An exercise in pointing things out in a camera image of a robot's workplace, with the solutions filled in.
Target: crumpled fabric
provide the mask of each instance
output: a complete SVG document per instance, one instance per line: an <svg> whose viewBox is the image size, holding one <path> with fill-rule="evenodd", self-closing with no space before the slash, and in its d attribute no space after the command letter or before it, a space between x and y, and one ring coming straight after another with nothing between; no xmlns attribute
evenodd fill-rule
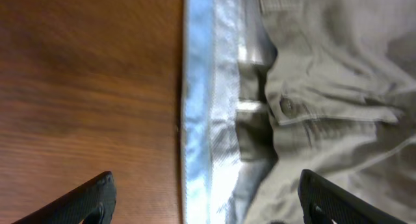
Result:
<svg viewBox="0 0 416 224"><path fill-rule="evenodd" d="M303 169L416 222L416 0L259 2L279 51L265 87L279 159L244 223L303 223Z"/></svg>

